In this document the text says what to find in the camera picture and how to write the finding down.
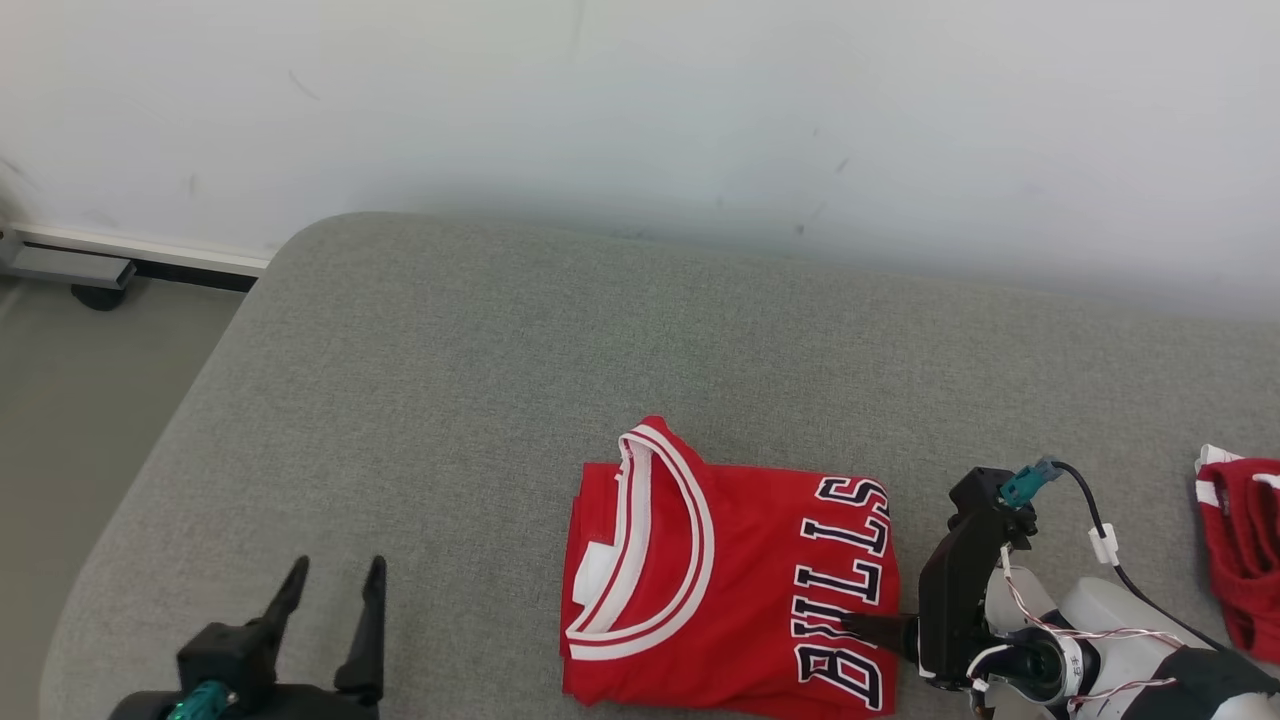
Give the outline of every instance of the gray fabric surface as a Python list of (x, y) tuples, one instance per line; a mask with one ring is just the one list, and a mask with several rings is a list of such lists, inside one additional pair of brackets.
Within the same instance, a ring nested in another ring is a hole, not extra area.
[[(369, 559), (390, 577), (384, 717), (641, 717), (559, 693), (558, 598), (584, 460), (646, 414), (712, 462), (881, 478), (904, 605), (970, 466), (1046, 452), (1092, 480), (1130, 574), (1224, 637), (1192, 460), (1280, 455), (1280, 331), (1087, 301), (412, 215), (321, 222), (246, 299), (64, 611), (47, 720), (175, 684), (205, 623), (312, 559), (282, 678), (325, 685)], [(1070, 484), (1024, 556), (1100, 574)], [(964, 717), (904, 671), (902, 717)]]

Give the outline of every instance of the white wall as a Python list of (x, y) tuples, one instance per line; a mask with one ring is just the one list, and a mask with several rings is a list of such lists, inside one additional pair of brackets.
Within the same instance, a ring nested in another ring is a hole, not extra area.
[(5, 0), (19, 219), (544, 219), (1280, 316), (1274, 0)]

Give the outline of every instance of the black caster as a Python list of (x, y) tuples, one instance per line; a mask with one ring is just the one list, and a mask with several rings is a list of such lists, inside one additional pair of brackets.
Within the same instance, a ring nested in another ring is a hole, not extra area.
[(124, 288), (111, 290), (109, 287), (90, 287), (87, 284), (73, 284), (72, 295), (90, 310), (106, 313), (115, 310), (124, 302)]

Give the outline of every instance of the bulls jersey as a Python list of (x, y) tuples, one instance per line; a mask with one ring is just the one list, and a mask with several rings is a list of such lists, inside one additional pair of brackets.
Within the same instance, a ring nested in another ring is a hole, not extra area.
[(564, 692), (781, 719), (893, 712), (897, 659), (840, 626), (896, 614), (888, 501), (868, 478), (713, 466), (660, 418), (589, 464), (564, 564)]
[(1206, 445), (1196, 465), (1210, 587), (1226, 632), (1253, 657), (1280, 662), (1280, 460)]

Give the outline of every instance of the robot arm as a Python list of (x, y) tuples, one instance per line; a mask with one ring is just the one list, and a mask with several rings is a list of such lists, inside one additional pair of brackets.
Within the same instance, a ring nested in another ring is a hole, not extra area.
[(146, 691), (120, 701), (110, 720), (378, 720), (383, 698), (387, 561), (374, 557), (362, 591), (364, 610), (334, 692), (278, 684), (275, 657), (289, 615), (302, 600), (310, 561), (293, 564), (261, 618), (244, 625), (211, 623), (178, 651), (178, 692)]
[(993, 717), (987, 693), (998, 684), (1060, 720), (1280, 719), (1267, 705), (1280, 682), (1149, 603), (1119, 566), (1130, 589), (1083, 578), (1060, 607), (1010, 565), (1009, 550), (1030, 550), (1037, 532), (1032, 496), (1064, 470), (1085, 491), (1105, 547), (1092, 493), (1069, 465), (974, 468), (951, 489), (956, 515), (920, 573), (919, 614), (852, 614), (845, 628), (895, 650), (929, 684), (968, 692), (980, 717)]

